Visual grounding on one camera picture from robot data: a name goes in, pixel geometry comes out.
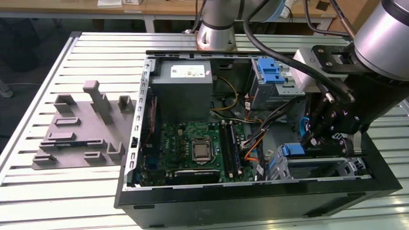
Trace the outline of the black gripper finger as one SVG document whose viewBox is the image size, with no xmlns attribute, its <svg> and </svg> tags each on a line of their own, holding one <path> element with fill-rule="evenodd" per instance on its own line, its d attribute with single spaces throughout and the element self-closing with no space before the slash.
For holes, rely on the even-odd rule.
<svg viewBox="0 0 409 230">
<path fill-rule="evenodd" d="M 302 149 L 306 156 L 313 158 L 353 157 L 353 142 L 348 138 L 333 139 L 332 137 L 302 138 Z"/>
<path fill-rule="evenodd" d="M 306 134 L 354 134 L 358 131 L 358 102 L 329 102 L 324 94 L 308 94 L 305 104 Z"/>
</svg>

